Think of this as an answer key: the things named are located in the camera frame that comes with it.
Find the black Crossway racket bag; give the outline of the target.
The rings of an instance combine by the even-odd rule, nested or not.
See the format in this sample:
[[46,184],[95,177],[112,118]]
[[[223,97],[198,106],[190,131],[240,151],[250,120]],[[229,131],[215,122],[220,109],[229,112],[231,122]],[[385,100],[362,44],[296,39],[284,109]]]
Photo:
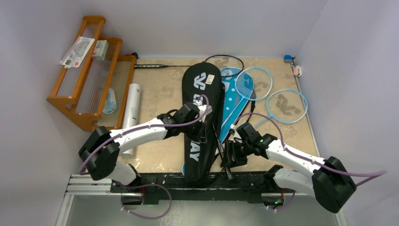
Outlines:
[[224,85],[220,69],[207,62],[189,67],[182,78],[183,103],[195,102],[200,95],[210,101],[212,113],[207,115],[205,128],[206,142],[200,143],[184,136],[184,179],[193,186],[209,184],[206,179],[215,160],[218,147],[217,136],[220,135],[220,120],[223,115]]

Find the blue racket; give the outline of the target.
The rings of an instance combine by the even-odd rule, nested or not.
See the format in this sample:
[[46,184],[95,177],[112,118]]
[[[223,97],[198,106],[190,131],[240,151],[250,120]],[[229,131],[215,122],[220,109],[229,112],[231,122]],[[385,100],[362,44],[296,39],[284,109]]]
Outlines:
[[308,111],[306,97],[296,89],[280,89],[268,95],[265,103],[267,117],[284,124],[301,120]]
[[222,125],[219,141],[228,139],[230,125],[233,124],[249,106],[250,112],[255,109],[255,102],[265,98],[273,84],[269,71],[262,67],[249,67],[233,77],[222,77],[225,100],[223,104]]

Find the white shuttlecock tube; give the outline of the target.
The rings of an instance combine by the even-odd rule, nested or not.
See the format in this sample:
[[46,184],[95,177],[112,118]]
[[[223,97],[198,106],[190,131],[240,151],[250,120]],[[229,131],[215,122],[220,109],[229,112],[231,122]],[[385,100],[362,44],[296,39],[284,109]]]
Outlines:
[[128,96],[122,123],[123,129],[130,128],[136,125],[140,95],[141,86],[136,83],[131,83],[128,88]]

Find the black racket handle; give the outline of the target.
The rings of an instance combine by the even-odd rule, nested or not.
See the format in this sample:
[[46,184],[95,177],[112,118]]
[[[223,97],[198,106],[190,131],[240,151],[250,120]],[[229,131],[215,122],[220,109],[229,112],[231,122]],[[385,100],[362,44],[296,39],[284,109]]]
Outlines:
[[217,135],[217,132],[216,132],[216,128],[215,128],[214,123],[212,123],[212,127],[213,127],[213,130],[214,130],[214,133],[215,133],[215,137],[216,137],[216,141],[217,141],[218,152],[219,152],[219,155],[220,155],[220,157],[221,157],[221,167],[222,167],[222,168],[224,169],[224,171],[226,172],[227,179],[228,179],[228,180],[232,180],[232,179],[233,179],[233,175],[232,175],[232,173],[231,173],[231,169],[230,169],[230,167],[229,167],[228,165],[226,165],[226,164],[223,162],[223,158],[224,158],[224,148],[223,148],[221,142],[219,141],[219,138],[218,138],[218,135]]

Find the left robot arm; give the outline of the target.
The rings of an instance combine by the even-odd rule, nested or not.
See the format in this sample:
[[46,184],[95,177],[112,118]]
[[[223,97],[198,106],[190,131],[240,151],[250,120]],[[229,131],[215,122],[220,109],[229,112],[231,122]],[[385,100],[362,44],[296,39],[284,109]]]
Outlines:
[[80,174],[89,174],[94,181],[111,179],[122,184],[128,192],[140,188],[141,176],[131,164],[119,161],[119,156],[140,145],[176,137],[181,133],[199,139],[200,130],[213,109],[201,101],[187,102],[180,109],[171,110],[152,120],[125,129],[95,129],[78,151],[82,160]]

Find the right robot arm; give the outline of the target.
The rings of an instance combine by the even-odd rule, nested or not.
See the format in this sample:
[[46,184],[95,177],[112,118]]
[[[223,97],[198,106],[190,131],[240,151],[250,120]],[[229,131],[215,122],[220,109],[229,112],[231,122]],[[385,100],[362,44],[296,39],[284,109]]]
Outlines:
[[335,157],[320,158],[295,149],[271,134],[261,135],[248,122],[231,125],[233,140],[227,140],[227,164],[247,156],[261,156],[277,162],[263,175],[265,188],[271,192],[290,189],[316,199],[321,207],[337,213],[357,190],[353,179],[346,174],[341,161]]

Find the blue white wipes pack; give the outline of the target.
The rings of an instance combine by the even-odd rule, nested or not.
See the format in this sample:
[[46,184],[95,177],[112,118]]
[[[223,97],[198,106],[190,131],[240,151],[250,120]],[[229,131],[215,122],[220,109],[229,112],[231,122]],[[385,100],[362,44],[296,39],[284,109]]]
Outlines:
[[103,114],[111,114],[117,109],[116,96],[112,88],[108,88],[105,103],[103,106]]

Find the blue racket bag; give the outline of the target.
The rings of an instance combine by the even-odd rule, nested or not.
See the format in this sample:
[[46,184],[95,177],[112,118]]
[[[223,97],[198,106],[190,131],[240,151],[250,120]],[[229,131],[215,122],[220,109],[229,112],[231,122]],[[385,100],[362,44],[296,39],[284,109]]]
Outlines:
[[248,104],[235,89],[235,80],[241,73],[237,67],[197,64],[189,67],[182,78],[183,103],[196,101],[206,95],[213,111],[207,116],[212,122],[206,125],[204,141],[192,141],[184,136],[183,174],[189,181],[205,177],[212,167],[218,145],[228,136],[230,125],[240,116]]

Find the blue clip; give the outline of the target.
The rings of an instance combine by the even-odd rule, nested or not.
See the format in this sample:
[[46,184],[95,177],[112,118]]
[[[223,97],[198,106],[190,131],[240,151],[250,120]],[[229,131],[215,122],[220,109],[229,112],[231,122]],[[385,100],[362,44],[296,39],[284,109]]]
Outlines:
[[291,55],[284,55],[283,60],[284,60],[284,63],[286,63],[286,64],[293,64],[294,57],[292,57]]

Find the wooden shelf rack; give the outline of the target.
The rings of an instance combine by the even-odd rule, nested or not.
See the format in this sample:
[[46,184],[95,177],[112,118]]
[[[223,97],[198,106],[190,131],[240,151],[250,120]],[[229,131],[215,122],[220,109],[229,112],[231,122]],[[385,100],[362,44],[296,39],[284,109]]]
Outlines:
[[[106,22],[103,16],[84,16],[76,37],[107,40],[105,60],[93,60],[92,46],[78,68],[61,67],[47,101],[83,131],[99,126],[120,129],[133,79],[136,55],[121,55],[122,39],[101,34]],[[103,114],[108,88],[115,92],[117,109]]]

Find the small white green box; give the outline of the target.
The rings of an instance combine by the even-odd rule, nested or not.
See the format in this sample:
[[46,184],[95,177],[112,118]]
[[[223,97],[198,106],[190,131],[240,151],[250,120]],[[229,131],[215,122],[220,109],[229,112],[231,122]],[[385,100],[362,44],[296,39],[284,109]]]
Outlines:
[[92,59],[105,60],[108,46],[109,44],[107,40],[98,40],[92,53]]

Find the white plastic package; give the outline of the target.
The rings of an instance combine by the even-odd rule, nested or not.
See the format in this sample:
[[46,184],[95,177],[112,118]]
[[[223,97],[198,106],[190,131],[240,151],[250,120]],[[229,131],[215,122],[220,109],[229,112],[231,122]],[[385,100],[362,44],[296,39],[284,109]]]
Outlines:
[[86,57],[89,49],[92,47],[95,39],[79,36],[71,48],[68,50],[60,64],[64,68],[78,68],[84,58]]

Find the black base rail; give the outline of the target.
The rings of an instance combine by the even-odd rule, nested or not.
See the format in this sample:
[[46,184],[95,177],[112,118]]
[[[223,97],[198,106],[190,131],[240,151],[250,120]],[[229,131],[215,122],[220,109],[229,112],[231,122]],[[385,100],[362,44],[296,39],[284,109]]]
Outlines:
[[264,203],[268,194],[280,196],[292,193],[291,189],[282,189],[266,179],[265,171],[233,172],[233,179],[228,180],[225,172],[207,175],[209,184],[193,186],[185,182],[182,173],[142,173],[141,180],[130,189],[112,181],[111,193],[139,193],[138,186],[144,188],[144,204],[158,204],[161,200],[173,201],[246,201],[251,204]]

